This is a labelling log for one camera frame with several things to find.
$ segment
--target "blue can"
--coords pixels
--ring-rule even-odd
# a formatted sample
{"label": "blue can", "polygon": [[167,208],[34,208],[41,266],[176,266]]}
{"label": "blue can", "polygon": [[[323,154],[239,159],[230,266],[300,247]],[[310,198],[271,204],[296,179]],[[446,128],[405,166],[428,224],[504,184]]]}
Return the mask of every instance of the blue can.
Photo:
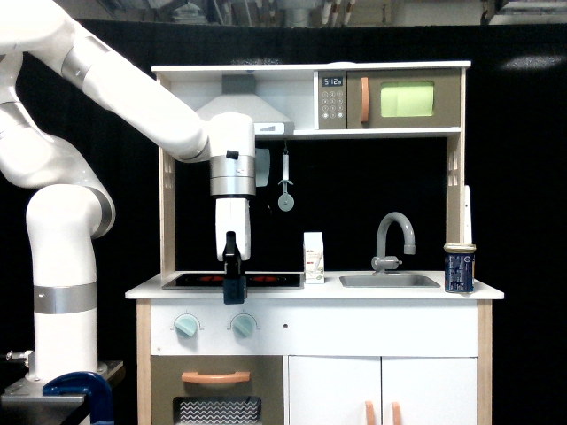
{"label": "blue can", "polygon": [[447,243],[445,245],[445,291],[471,293],[474,290],[476,245]]}

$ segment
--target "can lid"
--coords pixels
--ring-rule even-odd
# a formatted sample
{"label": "can lid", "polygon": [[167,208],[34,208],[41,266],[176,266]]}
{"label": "can lid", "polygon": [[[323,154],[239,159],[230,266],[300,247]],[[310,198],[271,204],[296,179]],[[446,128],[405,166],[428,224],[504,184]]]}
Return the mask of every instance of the can lid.
{"label": "can lid", "polygon": [[473,243],[446,243],[444,248],[445,252],[471,254],[477,249],[477,246]]}

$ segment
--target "white cabinet door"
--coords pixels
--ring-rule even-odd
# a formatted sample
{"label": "white cabinet door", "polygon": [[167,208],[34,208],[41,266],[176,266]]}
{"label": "white cabinet door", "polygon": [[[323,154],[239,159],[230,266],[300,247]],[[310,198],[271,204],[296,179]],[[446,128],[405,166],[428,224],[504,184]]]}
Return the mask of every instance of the white cabinet door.
{"label": "white cabinet door", "polygon": [[402,425],[476,425],[476,359],[382,358],[383,423],[393,425],[392,402]]}
{"label": "white cabinet door", "polygon": [[381,424],[380,358],[289,357],[290,425]]}

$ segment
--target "toy kitchen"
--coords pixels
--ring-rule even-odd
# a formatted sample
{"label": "toy kitchen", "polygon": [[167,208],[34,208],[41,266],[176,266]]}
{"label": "toy kitchen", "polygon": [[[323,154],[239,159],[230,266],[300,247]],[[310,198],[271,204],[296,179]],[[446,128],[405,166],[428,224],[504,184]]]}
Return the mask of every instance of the toy kitchen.
{"label": "toy kitchen", "polygon": [[[437,249],[447,261],[454,252],[447,247],[474,246],[464,179],[469,67],[453,61],[153,72],[204,121],[241,112],[253,119],[257,148],[284,146],[281,174],[277,168],[273,177],[281,214],[305,202],[294,201],[299,185],[290,175],[290,158],[302,145],[341,140],[352,150],[360,149],[356,143],[381,149],[419,139],[442,146],[437,215],[445,218]],[[270,154],[262,151],[258,186],[269,174]],[[244,302],[225,304],[222,273],[179,267],[182,245],[191,243],[180,240],[180,226],[191,217],[180,214],[178,166],[160,150],[161,273],[126,294],[137,302],[140,425],[492,423],[492,308],[504,294],[477,280],[469,290],[447,290],[450,271],[442,266],[397,270],[401,261],[386,256],[386,232],[390,224],[401,227],[403,236],[390,230],[388,241],[404,239],[404,254],[417,258],[423,239],[415,224],[414,239],[413,217],[401,209],[373,217],[367,230],[377,234],[376,256],[369,252],[368,267],[354,271],[333,264],[325,230],[306,228],[303,252],[300,243],[284,246],[303,254],[303,267],[246,272]],[[251,226],[253,245],[253,217]]]}

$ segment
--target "sink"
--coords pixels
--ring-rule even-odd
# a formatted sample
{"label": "sink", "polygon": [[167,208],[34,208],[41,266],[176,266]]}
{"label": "sink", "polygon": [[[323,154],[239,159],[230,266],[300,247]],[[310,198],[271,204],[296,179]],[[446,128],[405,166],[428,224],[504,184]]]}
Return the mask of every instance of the sink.
{"label": "sink", "polygon": [[440,288],[429,277],[419,274],[380,273],[371,276],[340,276],[345,288]]}

